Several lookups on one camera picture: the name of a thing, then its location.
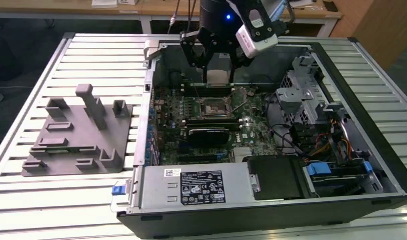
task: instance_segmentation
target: aluminum extrusion table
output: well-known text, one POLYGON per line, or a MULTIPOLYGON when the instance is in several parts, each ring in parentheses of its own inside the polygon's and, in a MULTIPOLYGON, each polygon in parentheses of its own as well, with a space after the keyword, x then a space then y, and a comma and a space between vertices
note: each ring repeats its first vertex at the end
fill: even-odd
MULTIPOLYGON (((147 40, 176 35, 67 34, 0 145, 0 239, 137 239, 111 211, 112 186, 133 176, 133 153, 147 68, 147 40), (49 97, 75 97, 92 84, 104 102, 133 105, 124 171, 117 174, 23 177, 21 166, 44 126, 49 97)), ((407 166, 407 97, 359 43, 335 38, 280 38, 319 42, 407 166)), ((333 99, 336 93, 328 85, 333 99)), ((407 239, 407 206, 372 213, 348 224, 197 236, 185 239, 407 239)))

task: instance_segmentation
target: warning label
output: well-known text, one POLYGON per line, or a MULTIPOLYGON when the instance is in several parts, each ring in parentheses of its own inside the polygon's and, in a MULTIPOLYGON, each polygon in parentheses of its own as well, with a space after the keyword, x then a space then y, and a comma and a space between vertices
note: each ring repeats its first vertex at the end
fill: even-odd
POLYGON ((180 199, 184 206, 225 203, 221 171, 183 172, 180 199))

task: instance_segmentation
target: cable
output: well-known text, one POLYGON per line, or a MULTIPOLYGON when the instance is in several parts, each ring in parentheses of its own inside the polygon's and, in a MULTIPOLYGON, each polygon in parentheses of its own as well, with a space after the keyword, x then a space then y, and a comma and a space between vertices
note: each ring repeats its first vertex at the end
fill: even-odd
POLYGON ((191 15, 188 17, 188 24, 187 24, 187 32, 191 31, 191 26, 192 26, 192 17, 193 17, 193 13, 195 13, 195 7, 196 7, 196 0, 192 3, 192 10, 191 10, 191 15))
POLYGON ((289 16, 291 16, 288 24, 293 24, 296 22, 296 13, 293 11, 293 8, 291 6, 291 2, 289 1, 291 0, 285 0, 285 6, 288 8, 288 13, 289 13, 289 16))
POLYGON ((171 28, 172 28, 173 24, 176 23, 177 14, 179 14, 179 8, 180 8, 180 0, 177 0, 176 9, 175 9, 173 15, 172 15, 172 17, 171 17, 169 28, 168 28, 168 34, 171 33, 171 28))
POLYGON ((191 17, 191 0, 188 0, 188 22, 192 21, 192 17, 191 17))
POLYGON ((273 127, 275 126, 279 126, 279 125, 281 125, 281 126, 284 126, 284 125, 287 125, 287 124, 280 124, 280 123, 277 123, 277 124, 275 124, 273 126, 271 126, 271 123, 269 123, 269 107, 271 107, 271 102, 272 102, 272 99, 273 99, 273 97, 275 97, 275 93, 271 95, 271 97, 269 97, 269 101, 268 101, 268 104, 267 104, 267 108, 265 108, 265 120, 267 120, 267 125, 269 126, 269 129, 271 129, 271 131, 273 132, 273 134, 280 138, 280 139, 283 139, 289 145, 291 145, 291 147, 293 147, 293 149, 295 149, 295 151, 296 151, 296 154, 299 155, 299 156, 301 156, 301 157, 305 157, 305 158, 309 158, 309 155, 307 155, 304 152, 303 152, 303 150, 292 143, 292 141, 289 141, 287 138, 283 138, 283 136, 273 130, 273 127))
POLYGON ((319 134, 319 136, 317 136, 317 138, 316 138, 316 147, 315 147, 315 148, 317 148, 319 139, 320 139, 323 136, 325 136, 325 135, 328 135, 328 133, 319 134))

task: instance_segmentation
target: blue latch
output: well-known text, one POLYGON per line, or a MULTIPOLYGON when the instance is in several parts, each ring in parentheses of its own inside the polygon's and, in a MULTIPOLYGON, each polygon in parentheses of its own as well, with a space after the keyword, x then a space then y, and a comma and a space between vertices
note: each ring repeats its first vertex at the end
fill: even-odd
POLYGON ((367 173, 372 172, 372 166, 371 166, 371 163, 368 161, 363 162, 363 166, 364 166, 364 169, 365 169, 367 173))
POLYGON ((305 168, 307 168, 308 175, 311 175, 311 176, 332 173, 328 163, 325 163, 325 162, 311 163, 305 168))
POLYGON ((111 195, 112 196, 127 195, 127 185, 112 186, 111 195))

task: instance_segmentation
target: black cable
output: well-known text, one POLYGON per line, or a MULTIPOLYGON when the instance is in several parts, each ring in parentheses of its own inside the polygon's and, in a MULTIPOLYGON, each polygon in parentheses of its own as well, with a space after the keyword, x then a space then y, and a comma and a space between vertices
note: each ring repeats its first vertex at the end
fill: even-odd
POLYGON ((285 6, 288 8, 288 13, 289 13, 289 17, 291 17, 288 24, 293 24, 296 22, 296 13, 295 13, 293 8, 291 6, 289 0, 285 0, 285 6))
POLYGON ((177 3, 176 3, 176 9, 175 9, 175 12, 173 12, 173 15, 172 15, 172 18, 171 18, 171 22, 169 23, 169 28, 168 28, 168 34, 171 33, 171 28, 176 22, 176 18, 177 18, 177 14, 179 14, 179 8, 180 8, 180 0, 177 0, 177 3))
POLYGON ((284 138, 284 137, 273 130, 273 127, 276 127, 276 126, 284 126, 284 125, 287 125, 287 124, 277 123, 277 124, 275 124, 273 126, 271 126, 271 123, 269 123, 269 114, 268 114, 268 113, 269 113, 269 106, 271 106, 271 102, 268 102, 267 109, 265 109, 265 111, 267 111, 267 114, 265 114, 267 125, 269 126, 271 131, 273 132, 273 134, 275 134, 280 139, 283 139, 283 140, 291 145, 291 147, 293 147, 293 149, 295 149, 295 151, 296 151, 296 154, 297 154, 299 156, 301 156, 301 157, 304 157, 304 158, 309 158, 311 156, 303 152, 303 150, 292 143, 292 141, 289 141, 287 138, 284 138))
POLYGON ((192 17, 193 17, 193 13, 195 13, 195 7, 196 7, 196 0, 192 3, 192 10, 191 10, 191 15, 188 18, 188 25, 187 25, 187 32, 191 31, 191 26, 192 26, 192 17))
POLYGON ((191 18, 191 0, 188 0, 188 22, 192 21, 192 18, 191 18))

